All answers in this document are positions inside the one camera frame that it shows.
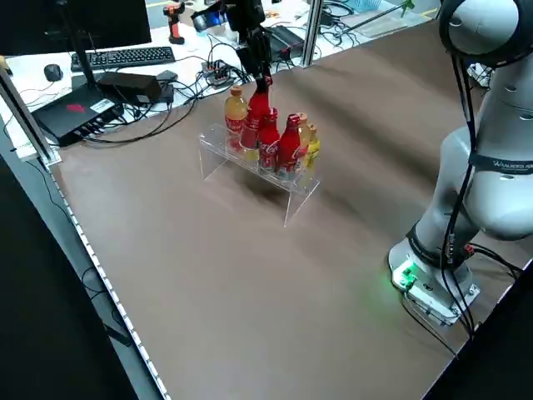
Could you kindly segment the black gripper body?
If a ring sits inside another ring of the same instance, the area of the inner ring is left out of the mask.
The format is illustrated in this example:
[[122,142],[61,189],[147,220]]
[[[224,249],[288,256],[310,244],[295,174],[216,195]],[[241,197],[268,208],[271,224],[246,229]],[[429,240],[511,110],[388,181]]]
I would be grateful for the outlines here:
[[227,21],[232,31],[255,29],[266,20],[260,0],[227,1]]

